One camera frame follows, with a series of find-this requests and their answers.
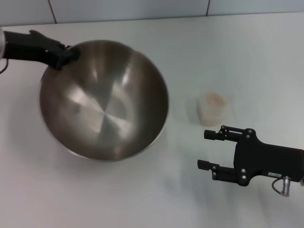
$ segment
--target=label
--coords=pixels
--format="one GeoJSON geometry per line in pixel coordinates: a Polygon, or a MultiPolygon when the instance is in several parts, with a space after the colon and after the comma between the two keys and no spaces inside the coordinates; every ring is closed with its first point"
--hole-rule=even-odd
{"type": "Polygon", "coordinates": [[[281,174],[278,174],[278,173],[274,173],[274,172],[269,172],[269,173],[268,173],[268,176],[281,177],[282,175],[281,175],[281,174]]]}

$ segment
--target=white table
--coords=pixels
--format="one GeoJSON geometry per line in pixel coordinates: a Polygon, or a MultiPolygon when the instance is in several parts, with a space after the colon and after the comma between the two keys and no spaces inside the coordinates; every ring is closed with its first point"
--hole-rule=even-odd
{"type": "Polygon", "coordinates": [[[200,92],[221,91],[230,100],[225,125],[304,148],[303,21],[304,13],[284,13],[4,28],[35,29],[69,45],[130,45],[160,69],[171,105],[166,128],[145,152],[112,163],[82,159],[61,149],[39,117],[46,65],[10,61],[0,75],[0,226],[303,227],[298,183],[284,198],[272,178],[240,187],[197,168],[197,159],[232,167],[235,143],[204,140],[193,104],[200,92]]]}

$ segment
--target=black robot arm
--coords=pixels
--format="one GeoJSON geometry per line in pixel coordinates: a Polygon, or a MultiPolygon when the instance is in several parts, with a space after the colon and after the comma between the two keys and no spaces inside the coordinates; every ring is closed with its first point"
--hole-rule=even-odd
{"type": "Polygon", "coordinates": [[[37,31],[21,34],[0,28],[0,59],[37,61],[59,70],[63,65],[77,60],[79,55],[77,48],[65,46],[37,31]]]}
{"type": "Polygon", "coordinates": [[[211,170],[214,180],[247,186],[257,176],[284,179],[282,195],[289,195],[290,181],[304,181],[304,151],[265,144],[258,140],[253,129],[221,126],[218,133],[205,130],[205,139],[236,142],[233,168],[222,167],[209,161],[198,160],[198,168],[211,170]]]}

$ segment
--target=stainless steel bowl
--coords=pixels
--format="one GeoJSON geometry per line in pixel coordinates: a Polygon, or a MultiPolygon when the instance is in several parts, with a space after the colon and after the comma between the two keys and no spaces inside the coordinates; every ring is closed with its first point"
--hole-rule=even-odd
{"type": "Polygon", "coordinates": [[[147,148],[165,124],[165,82],[143,54],[107,40],[78,44],[80,59],[47,68],[40,109],[52,135],[71,152],[116,161],[147,148]]]}

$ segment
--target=tiled wall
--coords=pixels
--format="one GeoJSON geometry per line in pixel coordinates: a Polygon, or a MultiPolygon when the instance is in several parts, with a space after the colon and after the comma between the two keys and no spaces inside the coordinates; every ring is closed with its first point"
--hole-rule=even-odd
{"type": "Polygon", "coordinates": [[[304,0],[1,0],[0,26],[298,11],[304,0]]]}

